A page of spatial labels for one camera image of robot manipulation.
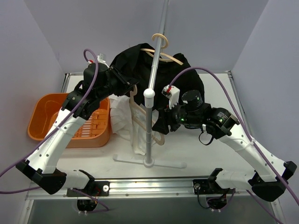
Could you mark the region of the beige wooden hanger front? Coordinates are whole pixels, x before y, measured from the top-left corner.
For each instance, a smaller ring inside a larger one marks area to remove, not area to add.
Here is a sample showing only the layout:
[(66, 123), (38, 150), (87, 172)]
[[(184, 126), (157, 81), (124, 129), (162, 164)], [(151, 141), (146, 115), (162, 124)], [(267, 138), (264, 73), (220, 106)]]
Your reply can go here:
[[(137, 86), (134, 85), (133, 90), (129, 93), (129, 106), (131, 109), (133, 109), (133, 112), (131, 112), (132, 120), (137, 123), (144, 131), (146, 131), (146, 121), (142, 122), (139, 117), (140, 114), (142, 114), (142, 118), (146, 119), (146, 111), (139, 106), (134, 101), (134, 96), (137, 94)], [(151, 134), (151, 139), (154, 140), (158, 145), (162, 146), (165, 144), (165, 138), (164, 135), (159, 133), (160, 138), (157, 138), (154, 133)]]

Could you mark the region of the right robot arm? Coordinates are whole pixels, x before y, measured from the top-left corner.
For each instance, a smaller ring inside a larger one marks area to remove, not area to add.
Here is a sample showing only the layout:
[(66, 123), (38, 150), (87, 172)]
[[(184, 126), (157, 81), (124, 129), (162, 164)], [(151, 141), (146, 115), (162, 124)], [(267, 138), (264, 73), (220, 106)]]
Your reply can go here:
[(203, 102), (198, 90), (179, 94), (175, 86), (166, 86), (162, 94), (169, 99), (165, 108), (158, 110), (159, 117), (153, 131), (167, 135), (178, 130), (200, 129), (211, 135), (212, 140), (231, 147), (252, 168), (252, 171), (227, 171), (216, 168), (207, 179), (210, 191), (220, 193), (227, 189), (251, 190), (259, 198), (273, 202), (286, 190), (284, 185), (295, 173), (297, 165), (283, 161), (251, 136), (247, 136), (240, 121), (225, 108), (212, 108)]

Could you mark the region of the white pleated skirt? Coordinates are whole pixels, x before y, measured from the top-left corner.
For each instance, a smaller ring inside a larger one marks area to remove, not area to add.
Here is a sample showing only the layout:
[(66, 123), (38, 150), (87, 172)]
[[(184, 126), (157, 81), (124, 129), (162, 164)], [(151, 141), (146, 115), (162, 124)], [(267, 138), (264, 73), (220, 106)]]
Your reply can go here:
[(132, 120), (131, 112), (133, 109), (129, 106), (129, 97), (116, 95), (109, 96), (110, 101), (110, 122), (112, 132), (119, 135), (131, 144), (135, 154), (146, 154), (146, 132)]

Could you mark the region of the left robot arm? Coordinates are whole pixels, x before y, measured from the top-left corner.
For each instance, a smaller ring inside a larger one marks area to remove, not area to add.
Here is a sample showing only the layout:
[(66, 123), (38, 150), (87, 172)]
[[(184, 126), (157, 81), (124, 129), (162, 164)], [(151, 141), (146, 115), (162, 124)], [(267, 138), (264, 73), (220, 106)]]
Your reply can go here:
[(16, 168), (48, 194), (60, 189), (77, 189), (88, 196), (94, 191), (94, 177), (84, 170), (60, 171), (57, 163), (72, 137), (99, 109), (102, 100), (114, 94), (126, 95), (138, 79), (115, 66), (94, 62), (83, 72), (83, 79), (69, 92), (57, 118), (33, 153)]

